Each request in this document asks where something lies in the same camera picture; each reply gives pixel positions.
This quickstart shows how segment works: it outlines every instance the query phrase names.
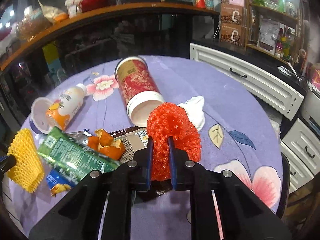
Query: blue wrapper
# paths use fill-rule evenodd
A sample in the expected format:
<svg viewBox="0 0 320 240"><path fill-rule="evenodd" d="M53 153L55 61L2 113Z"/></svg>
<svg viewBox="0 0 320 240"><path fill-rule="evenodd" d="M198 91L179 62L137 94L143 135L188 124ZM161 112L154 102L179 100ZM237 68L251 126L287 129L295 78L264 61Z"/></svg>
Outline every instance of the blue wrapper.
<svg viewBox="0 0 320 240"><path fill-rule="evenodd" d="M56 196L58 193L70 190L76 184L66 180L61 174L55 170L49 172L46 176L47 184L50 188L52 196Z"/></svg>

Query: wooden shelf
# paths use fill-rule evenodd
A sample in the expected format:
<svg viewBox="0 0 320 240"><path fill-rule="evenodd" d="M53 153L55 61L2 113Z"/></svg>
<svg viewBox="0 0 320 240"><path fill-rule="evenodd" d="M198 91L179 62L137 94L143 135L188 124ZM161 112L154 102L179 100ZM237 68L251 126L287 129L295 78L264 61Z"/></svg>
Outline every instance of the wooden shelf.
<svg viewBox="0 0 320 240"><path fill-rule="evenodd" d="M275 55L272 55L272 54L270 54L270 53L268 53L268 52L264 51L263 49L261 49L261 48L257 47L257 45L247 44L247 47L249 47L249 48L251 48L251 49L258 50L258 51L260 51L260 52L262 52L262 53L264 53L264 54L267 54L268 56L273 57L273 58L275 58L275 59L277 59L277 60L281 61L283 64L286 64L286 65L288 64L288 63L287 63L286 61L284 61L283 59L280 59L280 58L276 57Z"/></svg>
<svg viewBox="0 0 320 240"><path fill-rule="evenodd" d="M220 15L219 12L213 10L201 9L187 4L169 2L129 3L92 10L82 13L71 19L67 19L61 23L55 24L37 34L34 39L23 43L16 52L14 52L5 62L3 62L1 65L1 70L3 71L8 65L14 63L16 60L19 60L20 57L32 52L34 49L39 48L40 46L44 46L46 43L54 40L59 35L70 30L84 25L89 25L92 22L102 19L137 13L192 14L203 16Z"/></svg>
<svg viewBox="0 0 320 240"><path fill-rule="evenodd" d="M297 28L298 19L296 19L296 18L293 18L285 13L278 12L276 10L270 9L265 6L260 6L260 5L256 5L253 3L251 3L250 6L252 6L254 9L256 9L257 12L259 14L261 14L263 17L267 17L271 20L275 20L277 22L280 22L280 23L287 25L293 29Z"/></svg>

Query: white drawer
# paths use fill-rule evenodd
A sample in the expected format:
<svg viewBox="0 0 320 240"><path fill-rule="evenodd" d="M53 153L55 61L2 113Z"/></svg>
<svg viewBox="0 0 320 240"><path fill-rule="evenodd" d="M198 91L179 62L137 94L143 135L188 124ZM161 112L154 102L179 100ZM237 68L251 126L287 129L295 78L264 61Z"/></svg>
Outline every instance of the white drawer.
<svg viewBox="0 0 320 240"><path fill-rule="evenodd" d="M283 142L281 142L280 151L287 156L289 160L291 173L289 193L292 193L312 180L314 176L298 156Z"/></svg>
<svg viewBox="0 0 320 240"><path fill-rule="evenodd" d="M320 171L320 141L300 119L296 120L282 141L314 175Z"/></svg>
<svg viewBox="0 0 320 240"><path fill-rule="evenodd" d="M303 101L300 93L279 78L221 51L191 43L190 59L209 63L220 72L239 81L249 92L261 98L289 120L292 120ZM230 68L241 76L231 73Z"/></svg>

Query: drawer handle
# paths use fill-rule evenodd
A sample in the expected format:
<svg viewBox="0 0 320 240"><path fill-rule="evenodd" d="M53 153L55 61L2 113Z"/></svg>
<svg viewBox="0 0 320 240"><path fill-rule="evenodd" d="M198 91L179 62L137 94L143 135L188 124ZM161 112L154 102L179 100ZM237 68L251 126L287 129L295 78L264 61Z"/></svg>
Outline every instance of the drawer handle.
<svg viewBox="0 0 320 240"><path fill-rule="evenodd" d="M246 74L241 75L241 74L237 73L236 71L233 71L233 69L232 69L232 68L229 68L229 70L230 70L230 72L231 72L231 73L233 73L233 74L235 74L235 75L237 75L237 76L239 76L239 77L247 78L247 75L246 75Z"/></svg>
<svg viewBox="0 0 320 240"><path fill-rule="evenodd" d="M308 146L306 146L305 148L304 148L305 150L306 150L306 153L309 155L309 157L311 158L311 159L313 159L314 157L315 157L315 155L313 154L313 155L311 155L309 152L308 152Z"/></svg>

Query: crumpled tissue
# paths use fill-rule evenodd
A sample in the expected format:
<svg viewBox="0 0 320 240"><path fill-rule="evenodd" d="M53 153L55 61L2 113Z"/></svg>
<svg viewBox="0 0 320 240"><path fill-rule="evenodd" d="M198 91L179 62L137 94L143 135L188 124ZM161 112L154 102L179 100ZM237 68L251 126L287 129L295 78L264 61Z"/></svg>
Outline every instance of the crumpled tissue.
<svg viewBox="0 0 320 240"><path fill-rule="evenodd" d="M204 112L202 111L204 106L204 97L192 97L184 103L178 104L187 113L190 122L197 128L198 132L202 129L205 123Z"/></svg>

